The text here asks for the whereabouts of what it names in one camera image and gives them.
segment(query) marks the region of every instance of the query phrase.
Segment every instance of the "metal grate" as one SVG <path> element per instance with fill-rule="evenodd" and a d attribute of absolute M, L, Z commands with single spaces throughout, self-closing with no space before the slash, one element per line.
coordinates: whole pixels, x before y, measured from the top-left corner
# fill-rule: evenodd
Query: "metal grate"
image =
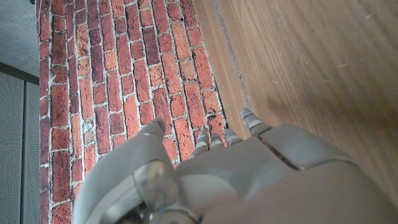
<path fill-rule="evenodd" d="M 0 73 L 0 223 L 19 223 L 24 81 Z"/>
<path fill-rule="evenodd" d="M 39 223 L 39 86 L 26 85 L 23 223 Z"/>

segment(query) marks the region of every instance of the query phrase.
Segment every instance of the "wooden table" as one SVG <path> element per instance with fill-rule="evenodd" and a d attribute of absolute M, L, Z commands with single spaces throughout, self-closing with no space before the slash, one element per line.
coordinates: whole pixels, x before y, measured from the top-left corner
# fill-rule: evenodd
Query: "wooden table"
<path fill-rule="evenodd" d="M 272 126 L 309 130 L 398 205 L 396 1 L 193 2 L 230 128 L 249 136 L 239 110 L 251 106 Z"/>

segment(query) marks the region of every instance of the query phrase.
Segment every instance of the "robot finger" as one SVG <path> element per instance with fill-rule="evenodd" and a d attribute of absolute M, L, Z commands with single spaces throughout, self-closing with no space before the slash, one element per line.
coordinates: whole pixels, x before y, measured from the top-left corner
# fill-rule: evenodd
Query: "robot finger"
<path fill-rule="evenodd" d="M 243 108 L 241 110 L 241 117 L 251 135 L 254 137 L 258 137 L 258 135 L 270 130 L 271 128 L 268 124 L 261 122 L 258 117 L 247 108 Z"/>
<path fill-rule="evenodd" d="M 239 138 L 234 131 L 231 129 L 227 128 L 225 130 L 225 139 L 228 144 L 228 146 L 232 146 L 233 144 L 239 143 L 242 141 L 241 138 Z"/>
<path fill-rule="evenodd" d="M 219 147 L 224 147 L 224 144 L 221 141 L 220 135 L 217 134 L 217 133 L 213 133 L 211 135 L 211 146 L 210 146 L 210 149 L 214 150 L 214 149 L 219 148 Z"/>
<path fill-rule="evenodd" d="M 159 138 L 163 138 L 164 133 L 166 132 L 166 125 L 162 119 L 156 118 L 150 121 L 147 125 L 145 125 L 139 132 L 137 132 L 136 136 L 139 134 L 153 134 Z"/>
<path fill-rule="evenodd" d="M 210 143 L 209 143 L 209 135 L 206 131 L 201 131 L 199 133 L 197 145 L 195 150 L 192 152 L 189 158 L 193 158 L 195 156 L 199 156 L 200 154 L 209 151 Z"/>

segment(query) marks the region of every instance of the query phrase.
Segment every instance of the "wooden surface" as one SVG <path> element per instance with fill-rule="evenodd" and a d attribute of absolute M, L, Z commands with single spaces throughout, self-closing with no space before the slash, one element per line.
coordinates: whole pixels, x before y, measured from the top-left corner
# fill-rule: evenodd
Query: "wooden surface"
<path fill-rule="evenodd" d="M 242 108 L 248 107 L 241 89 L 241 83 L 236 73 L 234 62 L 228 44 L 224 38 L 224 32 L 219 23 L 218 15 L 214 4 L 208 1 L 195 2 L 195 11 L 199 18 L 200 29 L 206 41 L 211 66 L 213 69 L 222 100 L 228 126 L 236 131 L 242 138 L 250 137 L 250 132 L 241 121 L 239 112 Z"/>
<path fill-rule="evenodd" d="M 234 86 L 221 88 L 235 79 L 225 67 L 232 66 L 226 63 L 231 55 L 210 46 L 225 39 L 220 21 L 208 10 L 213 1 L 194 3 L 228 122 L 234 122 L 229 118 L 239 110 L 229 107 L 231 98 L 244 99 L 235 98 Z M 258 117 L 272 126 L 294 124 L 342 148 L 398 205 L 396 1 L 217 3 Z"/>

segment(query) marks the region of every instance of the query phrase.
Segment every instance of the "white robotic hand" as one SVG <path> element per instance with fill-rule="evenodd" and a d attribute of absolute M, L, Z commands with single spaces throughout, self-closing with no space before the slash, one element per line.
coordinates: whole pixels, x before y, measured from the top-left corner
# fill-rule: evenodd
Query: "white robotic hand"
<path fill-rule="evenodd" d="M 398 210 L 352 158 L 291 125 L 271 128 L 244 108 L 252 138 L 228 147 L 202 131 L 173 169 L 155 119 L 92 168 L 77 223 L 398 223 Z"/>

